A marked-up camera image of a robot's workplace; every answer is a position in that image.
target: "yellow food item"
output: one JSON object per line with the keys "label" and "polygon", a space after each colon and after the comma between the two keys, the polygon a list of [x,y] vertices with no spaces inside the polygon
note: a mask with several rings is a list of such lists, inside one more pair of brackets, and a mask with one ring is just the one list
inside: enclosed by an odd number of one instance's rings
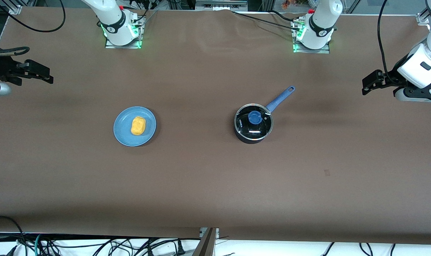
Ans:
{"label": "yellow food item", "polygon": [[146,129],[146,120],[142,117],[135,117],[131,122],[131,133],[141,135]]}

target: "brown table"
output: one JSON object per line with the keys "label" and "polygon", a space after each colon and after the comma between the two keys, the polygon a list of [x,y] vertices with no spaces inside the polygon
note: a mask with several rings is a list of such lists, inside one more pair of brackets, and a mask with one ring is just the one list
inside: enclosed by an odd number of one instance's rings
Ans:
{"label": "brown table", "polygon": [[[15,59],[55,77],[0,98],[0,214],[25,231],[184,237],[218,226],[232,239],[431,243],[431,104],[361,95],[382,68],[376,16],[342,16],[331,54],[312,55],[293,53],[286,29],[229,11],[160,11],[142,49],[104,49],[92,10],[66,11],[57,32],[10,20],[0,41],[30,46]],[[18,17],[53,28],[61,9]],[[391,68],[427,29],[414,17],[383,23]],[[238,141],[238,108],[290,85],[272,133]],[[157,117],[142,147],[113,136],[131,106]]]}

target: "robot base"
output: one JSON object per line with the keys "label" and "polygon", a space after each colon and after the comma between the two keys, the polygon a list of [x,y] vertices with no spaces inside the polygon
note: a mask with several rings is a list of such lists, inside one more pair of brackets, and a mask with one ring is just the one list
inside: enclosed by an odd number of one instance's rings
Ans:
{"label": "robot base", "polygon": [[[137,19],[138,16],[136,13],[133,13],[133,18]],[[141,49],[142,47],[142,37],[144,35],[144,22],[146,21],[146,17],[142,17],[140,20],[138,20],[136,23],[134,23],[134,26],[138,26],[137,28],[134,28],[133,31],[135,33],[138,33],[139,36],[135,39],[133,39],[129,44],[126,44],[124,46],[117,46],[114,45],[113,43],[111,43],[108,38],[106,37],[106,42],[105,42],[105,48],[107,49]]]}
{"label": "robot base", "polygon": [[291,35],[293,37],[293,52],[303,52],[303,53],[329,53],[329,43],[326,43],[326,45],[317,50],[309,49],[305,47],[302,42],[297,40],[296,38],[300,36],[300,33],[305,30],[305,21],[301,20],[300,18],[295,19],[294,21],[291,21],[291,27],[297,27],[300,30],[299,31],[291,31]]}

